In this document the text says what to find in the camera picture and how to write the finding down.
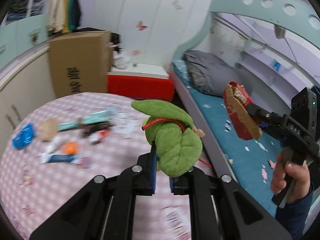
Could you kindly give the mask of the person's right hand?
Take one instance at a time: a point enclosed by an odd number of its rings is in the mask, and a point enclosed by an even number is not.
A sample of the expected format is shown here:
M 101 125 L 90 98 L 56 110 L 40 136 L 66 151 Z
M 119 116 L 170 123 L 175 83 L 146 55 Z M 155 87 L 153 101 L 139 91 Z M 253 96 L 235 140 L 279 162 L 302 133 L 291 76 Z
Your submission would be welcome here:
M 274 194 L 279 194 L 285 189 L 287 185 L 285 180 L 286 176 L 296 181 L 292 192 L 286 199 L 287 204 L 292 204 L 308 195 L 311 182 L 306 161 L 304 161 L 302 166 L 291 161 L 287 161 L 286 164 L 283 165 L 283 151 L 281 151 L 277 156 L 271 181 L 271 190 Z

